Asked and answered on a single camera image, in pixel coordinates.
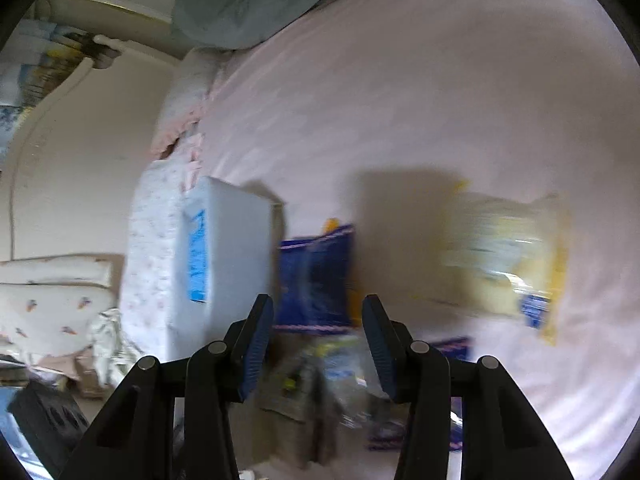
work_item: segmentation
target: bed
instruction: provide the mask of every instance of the bed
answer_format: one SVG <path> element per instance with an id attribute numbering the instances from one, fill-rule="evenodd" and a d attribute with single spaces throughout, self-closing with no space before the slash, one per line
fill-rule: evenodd
<path id="1" fill-rule="evenodd" d="M 575 478 L 601 478 L 640 416 L 640 68 L 600 4 L 337 0 L 204 72 L 207 91 L 158 130 L 156 157 L 189 129 L 170 156 L 186 187 L 206 174 L 266 190 L 284 204 L 287 238 L 329 217 L 354 222 L 364 290 L 415 338 L 472 336 L 474 357 L 500 359 Z M 434 229 L 461 179 L 521 202 L 566 200 L 554 346 L 442 306 Z M 396 459 L 354 447 L 306 474 L 390 478 Z M 450 464 L 456 478 L 460 456 Z"/>

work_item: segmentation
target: transparent yellow package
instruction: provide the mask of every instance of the transparent yellow package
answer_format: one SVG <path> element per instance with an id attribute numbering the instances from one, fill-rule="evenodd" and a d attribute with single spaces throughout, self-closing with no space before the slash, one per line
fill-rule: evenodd
<path id="1" fill-rule="evenodd" d="M 555 194 L 524 204 L 460 192 L 450 210 L 443 255 L 457 303 L 521 317 L 554 343 L 568 225 Z"/>

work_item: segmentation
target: blue label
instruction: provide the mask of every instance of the blue label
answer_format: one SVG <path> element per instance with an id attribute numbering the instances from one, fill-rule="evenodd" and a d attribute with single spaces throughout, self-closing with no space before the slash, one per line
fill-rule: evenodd
<path id="1" fill-rule="evenodd" d="M 549 311 L 549 300 L 543 296 L 528 294 L 522 300 L 520 309 L 527 318 L 527 325 L 533 328 L 542 327 L 546 313 Z"/>
<path id="2" fill-rule="evenodd" d="M 204 209 L 191 218 L 189 225 L 189 298 L 207 299 L 207 239 Z"/>

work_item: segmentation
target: mattress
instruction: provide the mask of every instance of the mattress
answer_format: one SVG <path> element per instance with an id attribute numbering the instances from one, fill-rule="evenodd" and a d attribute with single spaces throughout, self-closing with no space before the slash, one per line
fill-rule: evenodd
<path id="1" fill-rule="evenodd" d="M 639 90 L 596 0 L 337 0 L 228 63 L 198 124 L 200 174 L 279 197 L 287 237 L 354 222 L 363 290 L 414 338 L 472 336 L 575 478 L 597 479 L 640 416 Z M 434 232 L 460 180 L 571 210 L 555 346 L 440 303 Z M 354 450 L 306 474 L 390 478 L 396 460 Z"/>

